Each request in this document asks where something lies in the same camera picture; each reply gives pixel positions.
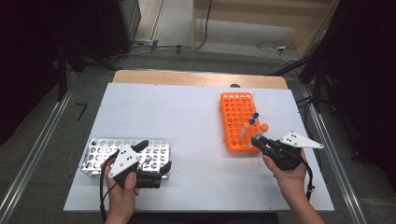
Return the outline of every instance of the gray floor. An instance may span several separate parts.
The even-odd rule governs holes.
[[[157,37],[165,41],[165,33],[160,32],[161,29],[159,27]],[[285,65],[271,52],[266,52],[267,54],[264,56],[253,55],[253,53],[238,55],[231,51],[221,52],[223,47],[220,46],[216,49],[215,46],[218,45],[213,44],[211,40],[208,43],[211,44],[212,50],[183,51],[180,54],[167,50],[151,54],[123,56],[113,59],[112,62],[124,69],[205,71],[256,76],[270,74]],[[95,63],[88,63],[84,73],[78,74],[78,82],[74,85],[67,106],[8,223],[101,223],[99,213],[66,213],[63,211],[63,207],[106,84],[111,82],[113,76],[114,71],[108,71]],[[298,82],[295,72],[283,77],[288,81],[288,86],[295,99],[303,98],[304,86]],[[0,146],[0,176],[2,177],[0,179],[0,194],[2,197],[7,193],[8,187],[20,171],[24,160],[34,147],[36,139],[56,106],[57,90],[55,87],[49,92],[25,119],[12,138]],[[88,104],[80,121],[77,119],[82,108],[75,103]],[[368,223],[394,223],[396,218],[394,213],[396,211],[395,193],[390,187],[386,175],[372,164],[363,164],[350,159],[354,149],[340,119],[331,115],[326,105],[322,105],[322,110],[326,127],[353,189],[361,202]],[[314,139],[320,141],[316,126],[310,116],[308,116],[308,129]],[[335,211],[322,212],[321,214],[328,223],[353,223],[326,153],[320,151],[319,155],[322,163],[322,175],[329,182],[327,187],[335,207]],[[280,212],[278,215],[281,223],[295,223],[290,212]]]

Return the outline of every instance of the human hand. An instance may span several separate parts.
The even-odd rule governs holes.
[[[110,190],[116,181],[108,177],[111,170],[111,160],[105,169],[105,178],[107,182],[107,190]],[[106,223],[127,223],[134,214],[135,196],[139,195],[139,189],[136,189],[136,173],[131,172],[127,175],[124,183],[124,189],[119,185],[115,186],[109,193],[109,211]]]
[[[306,161],[304,151],[302,150],[302,157]],[[280,170],[274,161],[268,156],[262,156],[265,165],[270,171],[274,173],[277,184],[280,187],[280,192],[286,201],[299,198],[306,198],[304,193],[304,180],[306,174],[306,167],[302,163],[291,171]]]

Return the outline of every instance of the white tabletop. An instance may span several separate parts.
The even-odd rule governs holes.
[[[241,156],[226,150],[219,96],[227,91],[254,93],[260,122],[270,126],[266,137],[276,140],[289,131],[306,136],[291,91],[108,84],[90,138],[171,140],[171,176],[159,189],[140,190],[138,211],[289,210],[260,153]],[[315,154],[306,148],[305,155],[316,186],[310,202],[317,210],[331,211]],[[78,168],[64,210],[98,211],[99,178],[88,177]]]

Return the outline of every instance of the hand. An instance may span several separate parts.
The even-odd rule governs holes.
[[[306,161],[304,151],[301,155]],[[262,159],[276,178],[277,184],[280,187],[280,192],[285,198],[291,211],[297,217],[298,223],[306,224],[320,224],[325,223],[320,214],[315,211],[314,207],[309,203],[304,192],[304,180],[306,168],[300,163],[296,169],[292,171],[281,171],[275,165],[274,161],[267,156],[262,156]]]
[[[303,159],[306,161],[303,150],[301,154]],[[292,171],[282,171],[268,156],[262,156],[262,159],[264,160],[264,163],[268,169],[274,173],[277,184],[280,187],[280,192],[286,200],[291,199],[291,197],[305,197],[304,180],[306,168],[302,163],[300,163],[300,165]]]
[[[116,184],[113,178],[108,177],[111,170],[111,160],[105,169],[105,178],[107,190],[110,190]],[[139,189],[136,189],[136,173],[129,173],[125,179],[124,189],[119,185],[115,186],[109,193],[109,211],[106,223],[127,223],[134,214],[135,196],[139,195]]]

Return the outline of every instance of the black cable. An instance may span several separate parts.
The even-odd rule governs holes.
[[[153,46],[151,46],[151,45],[148,45],[148,44],[142,44],[143,46],[146,46],[146,47],[153,47]],[[191,47],[190,46],[184,46],[184,45],[178,45],[178,47],[180,48],[180,49],[191,49]],[[177,45],[157,45],[157,46],[155,46],[155,48],[162,48],[162,49],[177,49]]]
[[[314,174],[312,173],[311,167],[308,165],[308,163],[303,158],[298,157],[288,151],[284,151],[284,152],[286,152],[289,156],[293,157],[295,160],[300,161],[305,166],[306,171],[308,172],[308,176],[309,176],[308,186],[306,189],[306,198],[309,201],[311,199],[311,193],[315,189],[315,186],[312,184],[312,181],[314,179]]]
[[[262,46],[261,46],[261,44],[263,44],[263,43],[276,43],[276,41],[278,41],[278,40],[275,40],[275,41],[262,41],[262,42],[256,44],[256,49],[259,49],[259,50],[261,50],[261,51],[269,51],[269,52],[272,52],[272,53],[276,54],[272,49],[262,49]],[[280,54],[281,54],[282,52],[283,52],[283,49],[282,49],[282,50],[279,52],[279,54],[277,55],[277,58],[280,59],[280,60],[282,60],[282,59],[280,58]],[[282,60],[282,62],[284,62],[284,63],[285,63],[285,67],[287,67],[288,64],[290,64],[292,61],[289,61],[289,62],[288,62],[288,61],[286,61],[286,60]],[[295,69],[293,69],[293,71],[297,74],[297,76],[300,75]],[[292,75],[292,74],[290,73],[290,71],[288,71],[287,73],[288,73],[289,76],[294,77],[294,75]]]
[[[299,73],[299,72],[297,72],[297,71],[296,71],[296,68],[293,68],[292,70],[294,71],[294,73],[295,73],[297,76],[299,76],[299,75],[300,75],[300,73],[301,73],[301,72],[300,72],[300,73]],[[289,76],[291,76],[291,77],[295,77],[295,75],[292,75],[290,72],[291,72],[291,71],[288,71],[288,72],[287,72],[287,73],[288,73],[288,75],[289,75]]]
[[[207,9],[207,14],[206,14],[206,23],[205,23],[205,38],[204,41],[201,43],[201,45],[198,48],[194,48],[194,49],[201,49],[204,44],[206,43],[206,39],[207,39],[207,24],[209,22],[209,15],[210,15],[210,9],[212,8],[212,0],[210,0],[209,2],[209,8]]]
[[[107,219],[107,217],[106,217],[106,209],[105,209],[105,197],[106,197],[106,195],[105,195],[105,197],[103,196],[103,180],[105,179],[105,169],[107,167],[107,164],[112,159],[117,158],[118,155],[119,155],[119,151],[115,152],[114,154],[112,154],[111,156],[109,156],[107,158],[107,160],[103,163],[102,171],[101,171],[101,174],[100,174],[100,182],[99,182],[100,212],[101,212],[102,220],[103,220],[104,223],[106,222],[106,219]]]
[[[301,162],[305,165],[306,171],[308,172],[308,175],[309,175],[308,186],[306,189],[306,198],[309,201],[311,199],[311,193],[315,189],[315,186],[312,185],[312,180],[314,179],[314,174],[312,173],[311,167],[308,165],[308,163],[304,159],[302,159]]]
[[[115,183],[115,184],[113,185],[113,187],[111,187],[111,188],[106,192],[105,196],[103,196],[103,199],[105,199],[106,196],[107,196],[107,194],[108,194],[111,190],[113,190],[117,185],[118,185],[118,183]]]
[[[310,100],[310,101],[307,103],[306,107],[304,108],[304,126],[305,126],[305,129],[306,129],[306,132],[307,132],[309,138],[310,138],[310,139],[313,139],[312,133],[309,131],[308,122],[307,122],[308,112],[309,112],[309,109],[311,108],[311,105],[312,105],[312,102],[311,102],[311,100]],[[318,168],[319,168],[319,170],[320,170],[320,172],[321,172],[321,171],[322,171],[322,161],[321,161],[321,157],[320,157],[320,155],[319,155],[319,152],[318,152],[318,149],[317,149],[317,148],[314,148],[314,153],[315,153],[315,156],[317,157]]]

